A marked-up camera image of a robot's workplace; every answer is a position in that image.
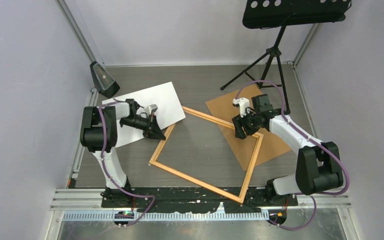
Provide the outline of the orange wooden picture frame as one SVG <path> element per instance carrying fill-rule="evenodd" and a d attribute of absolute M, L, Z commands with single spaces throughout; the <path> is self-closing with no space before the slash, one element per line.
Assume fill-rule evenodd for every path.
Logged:
<path fill-rule="evenodd" d="M 186 117 L 166 128 L 148 164 L 204 188 L 219 197 L 243 204 L 264 135 L 256 132 L 238 143 L 245 155 L 241 167 L 226 136 L 235 135 L 231 122 L 183 106 Z"/>

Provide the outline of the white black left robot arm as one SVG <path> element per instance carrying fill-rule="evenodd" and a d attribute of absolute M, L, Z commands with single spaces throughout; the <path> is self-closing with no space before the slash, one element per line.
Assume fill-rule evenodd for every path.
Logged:
<path fill-rule="evenodd" d="M 142 106 L 133 98 L 113 99 L 100 106 L 83 109 L 80 143 L 97 159 L 105 177 L 105 200 L 115 200 L 121 207 L 128 207 L 138 194 L 131 192 L 127 175 L 122 170 L 116 144 L 118 127 L 132 127 L 142 131 L 146 139 L 166 140 L 155 115 L 158 106 L 150 104 L 138 113 Z"/>

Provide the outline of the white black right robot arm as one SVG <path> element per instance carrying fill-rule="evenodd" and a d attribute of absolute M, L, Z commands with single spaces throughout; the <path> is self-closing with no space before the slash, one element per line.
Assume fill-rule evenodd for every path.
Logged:
<path fill-rule="evenodd" d="M 339 148 L 333 142 L 323 142 L 308 134 L 285 114 L 274 109 L 267 94 L 247 99 L 234 98 L 232 105 L 239 115 L 232 118 L 235 137 L 245 139 L 266 129 L 281 138 L 297 155 L 294 174 L 273 178 L 265 186 L 265 198 L 271 205 L 279 205 L 286 195 L 333 195 L 332 190 L 349 188 L 349 175 L 340 162 Z"/>

